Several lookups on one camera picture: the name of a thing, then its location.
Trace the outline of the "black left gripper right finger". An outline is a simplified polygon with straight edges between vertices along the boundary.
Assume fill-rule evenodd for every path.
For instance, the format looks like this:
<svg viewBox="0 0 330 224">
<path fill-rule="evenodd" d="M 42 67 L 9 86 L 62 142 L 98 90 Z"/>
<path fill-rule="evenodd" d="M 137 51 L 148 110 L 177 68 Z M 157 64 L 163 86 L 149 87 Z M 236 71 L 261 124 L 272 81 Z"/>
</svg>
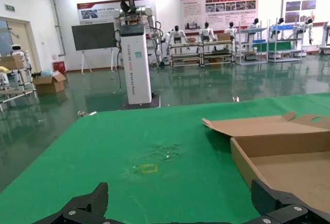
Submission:
<svg viewBox="0 0 330 224">
<path fill-rule="evenodd" d="M 329 223 L 329 213 L 309 206 L 292 193 L 271 189 L 259 179 L 251 182 L 251 200 L 260 214 L 251 223 Z"/>
</svg>

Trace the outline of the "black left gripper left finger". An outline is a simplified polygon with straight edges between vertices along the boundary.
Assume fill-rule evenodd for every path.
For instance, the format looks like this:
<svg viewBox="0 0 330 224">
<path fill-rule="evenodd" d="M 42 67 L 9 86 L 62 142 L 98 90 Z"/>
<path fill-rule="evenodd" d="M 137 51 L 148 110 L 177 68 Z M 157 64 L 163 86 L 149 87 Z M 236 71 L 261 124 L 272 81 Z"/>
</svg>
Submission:
<svg viewBox="0 0 330 224">
<path fill-rule="evenodd" d="M 72 198 L 60 211 L 36 223 L 114 223 L 112 219 L 105 217 L 109 201 L 108 191 L 108 184 L 101 182 L 93 192 Z"/>
</svg>

